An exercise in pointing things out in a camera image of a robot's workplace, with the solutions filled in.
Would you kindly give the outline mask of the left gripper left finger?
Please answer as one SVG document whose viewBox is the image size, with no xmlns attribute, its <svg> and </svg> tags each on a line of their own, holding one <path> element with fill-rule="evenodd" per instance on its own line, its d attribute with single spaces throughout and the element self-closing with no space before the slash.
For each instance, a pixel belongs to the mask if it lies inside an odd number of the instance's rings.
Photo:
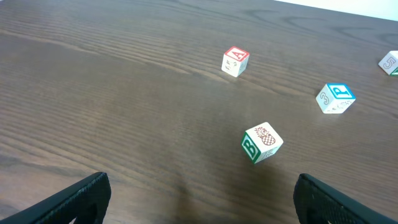
<svg viewBox="0 0 398 224">
<path fill-rule="evenodd" d="M 1 220 L 1 224 L 102 224 L 111 198 L 105 172 L 96 172 L 45 200 Z"/>
</svg>

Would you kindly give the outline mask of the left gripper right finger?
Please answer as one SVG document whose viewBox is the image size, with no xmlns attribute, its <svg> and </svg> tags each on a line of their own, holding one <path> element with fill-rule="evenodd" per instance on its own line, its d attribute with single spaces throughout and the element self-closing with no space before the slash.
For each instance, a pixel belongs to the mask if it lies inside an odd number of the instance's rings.
<svg viewBox="0 0 398 224">
<path fill-rule="evenodd" d="M 309 174 L 300 174 L 293 201 L 300 224 L 397 224 Z"/>
</svg>

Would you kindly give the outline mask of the red letter A block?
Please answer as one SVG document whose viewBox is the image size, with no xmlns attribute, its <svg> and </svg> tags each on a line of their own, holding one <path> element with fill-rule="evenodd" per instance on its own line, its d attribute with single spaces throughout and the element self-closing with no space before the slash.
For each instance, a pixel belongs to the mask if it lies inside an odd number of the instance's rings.
<svg viewBox="0 0 398 224">
<path fill-rule="evenodd" d="M 232 46 L 223 55 L 221 70 L 233 77 L 238 77 L 245 71 L 249 56 L 249 52 Z"/>
</svg>

